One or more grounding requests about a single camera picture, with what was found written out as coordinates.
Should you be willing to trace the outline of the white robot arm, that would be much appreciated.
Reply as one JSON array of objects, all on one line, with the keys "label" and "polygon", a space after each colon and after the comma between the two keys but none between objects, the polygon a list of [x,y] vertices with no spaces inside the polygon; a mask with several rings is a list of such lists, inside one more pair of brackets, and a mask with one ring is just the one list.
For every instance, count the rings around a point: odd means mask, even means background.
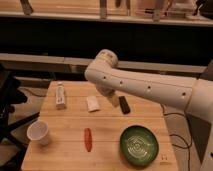
[{"label": "white robot arm", "polygon": [[85,78],[108,96],[115,90],[185,111],[211,125],[200,171],[213,171],[213,59],[199,78],[117,69],[118,58],[101,50],[85,70]]}]

